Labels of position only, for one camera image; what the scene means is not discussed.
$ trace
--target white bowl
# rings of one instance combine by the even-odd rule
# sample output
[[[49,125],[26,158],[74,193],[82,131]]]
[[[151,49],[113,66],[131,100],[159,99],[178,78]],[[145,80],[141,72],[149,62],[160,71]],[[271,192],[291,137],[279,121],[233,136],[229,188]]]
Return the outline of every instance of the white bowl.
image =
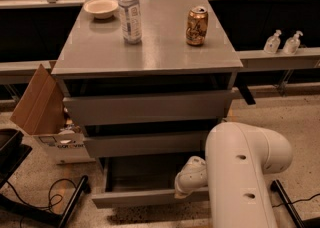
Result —
[[[97,19],[107,19],[118,8],[118,2],[116,0],[89,0],[83,8]]]

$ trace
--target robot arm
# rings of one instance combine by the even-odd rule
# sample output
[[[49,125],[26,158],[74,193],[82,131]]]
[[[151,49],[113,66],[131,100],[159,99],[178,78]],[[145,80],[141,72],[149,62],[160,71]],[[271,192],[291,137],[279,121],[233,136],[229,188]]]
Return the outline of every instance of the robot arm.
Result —
[[[263,174],[282,172],[291,164],[286,138],[268,129],[221,123],[208,135],[206,163],[195,159],[176,176],[177,198],[206,185],[207,176],[215,228],[277,227]]]

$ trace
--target aluminum can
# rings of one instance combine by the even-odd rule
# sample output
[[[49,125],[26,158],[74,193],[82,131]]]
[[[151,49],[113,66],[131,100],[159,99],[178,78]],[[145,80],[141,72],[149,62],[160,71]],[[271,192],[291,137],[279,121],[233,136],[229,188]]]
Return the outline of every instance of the aluminum can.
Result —
[[[208,11],[203,6],[196,6],[188,13],[186,38],[187,43],[199,46],[204,43],[208,28]]]

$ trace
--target pump bottle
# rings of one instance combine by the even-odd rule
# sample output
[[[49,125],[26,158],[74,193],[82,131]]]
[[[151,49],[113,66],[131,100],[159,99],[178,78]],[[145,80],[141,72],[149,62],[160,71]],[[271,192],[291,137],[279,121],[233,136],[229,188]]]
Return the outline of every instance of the pump bottle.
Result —
[[[300,46],[300,39],[299,39],[300,35],[303,36],[303,33],[301,31],[296,31],[293,37],[290,37],[289,39],[287,39],[286,44],[283,47],[284,53],[293,55],[297,52]]]
[[[269,53],[269,54],[275,54],[279,48],[280,45],[280,38],[279,36],[281,35],[280,30],[276,30],[276,32],[273,34],[273,36],[270,36],[264,46],[264,51]]]
[[[119,15],[123,38],[129,44],[141,41],[141,14],[139,0],[119,0]]]

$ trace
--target black chair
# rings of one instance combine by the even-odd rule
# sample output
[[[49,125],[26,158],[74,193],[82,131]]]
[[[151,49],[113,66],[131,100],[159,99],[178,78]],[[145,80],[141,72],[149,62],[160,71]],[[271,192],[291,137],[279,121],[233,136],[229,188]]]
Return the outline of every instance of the black chair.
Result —
[[[15,129],[0,129],[0,189],[31,152],[22,144],[23,134]],[[30,205],[14,202],[0,192],[0,209],[31,218],[53,227],[65,227],[82,192],[89,192],[88,176],[83,176],[70,198],[63,214],[40,210]]]

